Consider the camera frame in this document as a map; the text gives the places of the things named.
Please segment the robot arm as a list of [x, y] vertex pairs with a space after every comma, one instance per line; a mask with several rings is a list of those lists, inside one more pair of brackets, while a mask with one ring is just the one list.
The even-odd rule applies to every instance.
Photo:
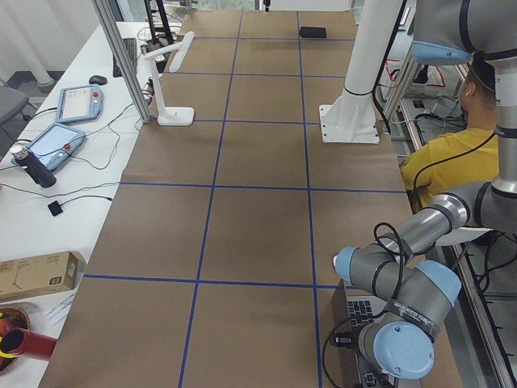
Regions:
[[460, 292], [450, 268], [408, 263], [439, 238], [471, 225], [516, 230], [516, 4], [513, 1], [420, 1], [412, 53], [424, 65], [459, 65], [481, 52], [495, 70], [498, 176], [439, 194], [428, 206], [367, 247], [334, 257], [337, 274], [385, 302], [351, 346], [371, 365], [398, 379], [425, 377], [433, 344]]

